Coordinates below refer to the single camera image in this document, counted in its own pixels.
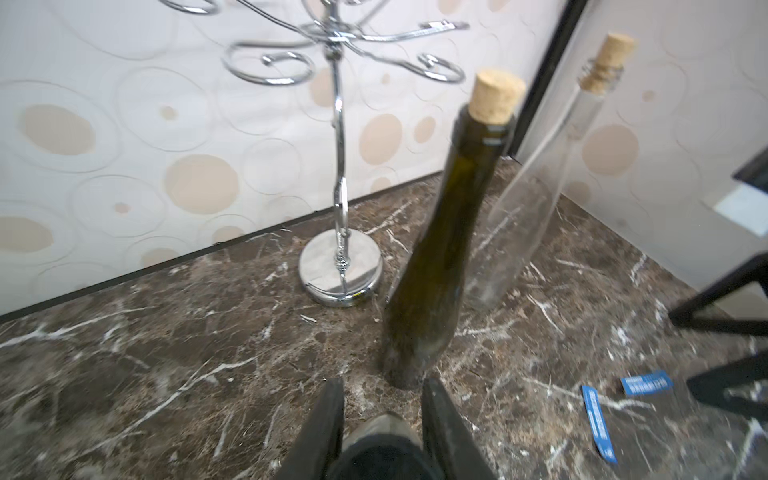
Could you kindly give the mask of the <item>clear bottle black cap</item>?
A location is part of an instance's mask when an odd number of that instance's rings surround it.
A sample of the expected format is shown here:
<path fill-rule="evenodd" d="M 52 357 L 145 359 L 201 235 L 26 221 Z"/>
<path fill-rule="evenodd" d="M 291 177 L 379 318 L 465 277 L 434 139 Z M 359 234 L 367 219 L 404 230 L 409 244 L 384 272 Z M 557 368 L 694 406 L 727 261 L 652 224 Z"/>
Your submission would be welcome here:
<path fill-rule="evenodd" d="M 443 479 L 415 430 L 388 411 L 353 430 L 342 442 L 325 479 Z"/>

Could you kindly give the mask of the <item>dark green wine bottle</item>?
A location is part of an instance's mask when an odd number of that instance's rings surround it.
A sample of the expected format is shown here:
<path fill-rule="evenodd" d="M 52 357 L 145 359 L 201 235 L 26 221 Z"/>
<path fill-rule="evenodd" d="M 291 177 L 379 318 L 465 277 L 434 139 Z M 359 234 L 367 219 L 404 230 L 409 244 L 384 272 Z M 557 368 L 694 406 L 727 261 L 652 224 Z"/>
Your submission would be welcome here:
<path fill-rule="evenodd" d="M 475 223 L 525 91 L 512 73 L 480 70 L 456 117 L 433 209 L 385 304 L 381 369 L 395 388 L 417 388 L 454 336 Z"/>

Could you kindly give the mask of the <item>clear glass bottle cork stopper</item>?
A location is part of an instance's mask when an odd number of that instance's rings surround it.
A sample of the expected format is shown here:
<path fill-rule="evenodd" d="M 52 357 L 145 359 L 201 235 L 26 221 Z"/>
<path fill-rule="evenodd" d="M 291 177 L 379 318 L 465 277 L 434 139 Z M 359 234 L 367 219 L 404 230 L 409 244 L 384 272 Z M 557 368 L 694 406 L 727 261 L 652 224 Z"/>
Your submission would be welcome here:
<path fill-rule="evenodd" d="M 613 91 L 636 40 L 605 36 L 596 56 L 584 65 L 578 85 L 558 120 L 479 224 L 464 303 L 478 312 L 502 302 L 537 250 L 569 172 L 569 155 L 588 132 L 605 97 Z"/>

